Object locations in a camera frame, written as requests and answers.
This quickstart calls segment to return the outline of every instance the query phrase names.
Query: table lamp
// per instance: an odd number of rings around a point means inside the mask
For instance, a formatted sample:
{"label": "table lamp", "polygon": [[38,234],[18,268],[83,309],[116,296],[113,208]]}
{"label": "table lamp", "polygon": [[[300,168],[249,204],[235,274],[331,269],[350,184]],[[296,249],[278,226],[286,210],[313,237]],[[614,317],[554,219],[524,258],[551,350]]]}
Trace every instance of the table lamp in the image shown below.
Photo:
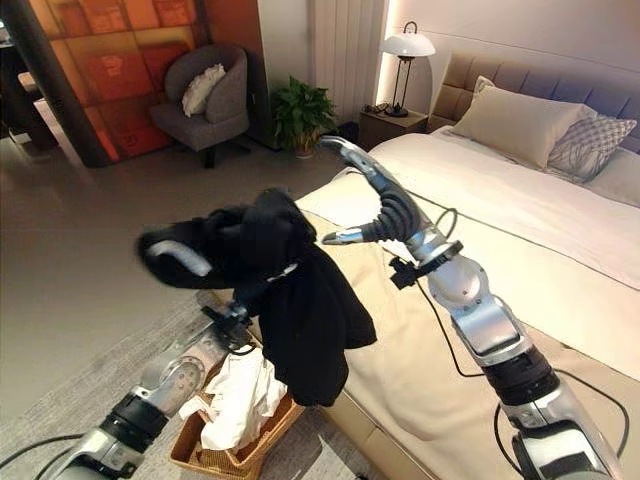
{"label": "table lamp", "polygon": [[[414,32],[407,32],[410,25],[415,28]],[[398,62],[398,72],[396,73],[396,86],[393,89],[393,102],[391,106],[385,110],[385,113],[391,117],[406,117],[409,112],[404,108],[404,99],[407,96],[407,84],[409,83],[409,72],[411,71],[411,61],[416,57],[426,57],[436,53],[433,43],[424,35],[418,33],[418,24],[416,22],[407,22],[402,33],[396,33],[385,39],[382,43],[382,51],[397,55],[400,58]],[[407,63],[407,76],[404,81],[404,92],[402,94],[402,103],[396,103],[396,93],[398,90],[398,80],[400,79],[400,67],[403,63]]]}

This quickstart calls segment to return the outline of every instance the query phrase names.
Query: beige pillow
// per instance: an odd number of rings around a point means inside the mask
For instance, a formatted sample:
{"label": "beige pillow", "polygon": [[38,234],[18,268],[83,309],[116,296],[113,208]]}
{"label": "beige pillow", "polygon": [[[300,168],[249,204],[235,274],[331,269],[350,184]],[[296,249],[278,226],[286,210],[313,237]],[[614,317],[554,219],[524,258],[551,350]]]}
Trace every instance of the beige pillow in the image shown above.
{"label": "beige pillow", "polygon": [[224,67],[219,63],[207,68],[204,73],[191,80],[182,97],[182,109],[187,117],[204,113],[211,90],[224,77],[224,74]]}
{"label": "beige pillow", "polygon": [[480,92],[484,90],[484,87],[495,87],[495,84],[487,77],[478,75],[478,78],[476,78],[476,84],[473,87],[473,99],[471,100],[472,102],[478,97]]}
{"label": "beige pillow", "polygon": [[452,132],[544,169],[549,152],[569,127],[596,115],[586,105],[554,102],[485,84]]}

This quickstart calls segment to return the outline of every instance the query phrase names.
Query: bed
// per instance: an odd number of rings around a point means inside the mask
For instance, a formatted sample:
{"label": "bed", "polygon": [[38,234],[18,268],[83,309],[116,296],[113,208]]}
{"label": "bed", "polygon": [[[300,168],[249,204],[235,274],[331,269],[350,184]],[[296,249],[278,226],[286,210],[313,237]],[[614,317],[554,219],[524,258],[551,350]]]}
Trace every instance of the bed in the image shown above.
{"label": "bed", "polygon": [[[434,133],[400,137],[371,152],[432,219],[443,207],[460,211],[453,237],[465,245],[463,254],[485,267],[492,291],[527,324],[555,367],[626,405],[632,423],[622,466],[626,478],[640,478],[640,457],[634,455],[640,451],[640,209],[452,135],[451,125],[471,104],[478,75],[504,89],[586,102],[621,118],[640,118],[640,92],[630,96],[555,72],[454,55],[429,120]],[[622,146],[620,154],[640,165],[640,127]],[[298,204],[319,236],[366,223],[379,208],[362,176],[349,170]],[[398,291],[390,282],[389,261],[393,254],[406,255],[403,248],[324,248],[371,312],[379,338],[348,352],[349,380],[327,414],[391,479],[519,478],[494,440],[494,392],[484,379],[456,374],[417,288]],[[461,369],[477,372],[446,312],[438,311]],[[620,412],[568,382],[615,448],[622,434]],[[504,416],[500,432],[510,444],[513,430]]]}

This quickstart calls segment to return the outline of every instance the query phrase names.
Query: potted plant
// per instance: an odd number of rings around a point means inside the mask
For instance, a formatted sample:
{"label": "potted plant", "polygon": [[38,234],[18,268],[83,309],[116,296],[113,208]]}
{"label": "potted plant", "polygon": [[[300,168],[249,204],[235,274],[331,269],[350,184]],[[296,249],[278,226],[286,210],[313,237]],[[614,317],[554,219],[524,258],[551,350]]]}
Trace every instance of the potted plant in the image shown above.
{"label": "potted plant", "polygon": [[274,94],[275,139],[296,157],[308,158],[320,135],[336,128],[336,114],[326,88],[289,77],[289,86]]}

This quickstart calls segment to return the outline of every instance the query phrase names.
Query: carpet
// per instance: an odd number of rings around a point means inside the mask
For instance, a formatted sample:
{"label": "carpet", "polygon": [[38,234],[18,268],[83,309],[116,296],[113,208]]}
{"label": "carpet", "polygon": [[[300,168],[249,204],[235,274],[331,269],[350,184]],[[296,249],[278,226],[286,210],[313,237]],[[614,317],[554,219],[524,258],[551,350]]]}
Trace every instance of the carpet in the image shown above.
{"label": "carpet", "polygon": [[[81,433],[99,424],[111,407],[138,382],[144,365],[154,355],[166,348],[187,326],[203,325],[206,319],[200,313],[200,306],[208,302],[206,294],[199,292],[174,305],[166,316],[120,341],[77,376],[42,397],[24,415],[0,424],[0,459],[41,439]],[[55,369],[55,359],[41,368]],[[145,462],[134,479],[213,478],[169,462],[169,450],[181,426],[178,417],[171,419],[147,451]],[[0,478],[34,478],[56,453],[69,446],[70,442],[62,442],[32,450],[4,468]],[[365,474],[370,480],[385,480],[319,409],[310,408],[269,452],[260,479],[353,480],[356,474]]]}

